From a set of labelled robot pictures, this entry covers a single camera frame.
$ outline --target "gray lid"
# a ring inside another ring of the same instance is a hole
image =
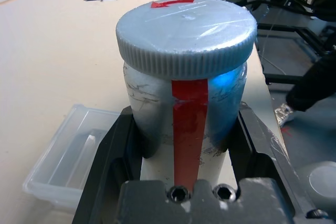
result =
[[[221,0],[171,1],[144,4],[119,20],[119,51],[132,68],[161,78],[204,79],[250,56],[257,24],[249,11]],[[165,4],[153,8],[157,3]]]

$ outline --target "clear plastic container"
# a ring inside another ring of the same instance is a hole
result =
[[[74,105],[23,184],[56,206],[76,209],[98,146],[119,113]]]

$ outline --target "jar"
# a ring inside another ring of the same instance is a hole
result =
[[[189,190],[197,179],[215,186],[243,95],[255,19],[221,0],[162,0],[126,13],[116,33],[144,136],[142,178]]]

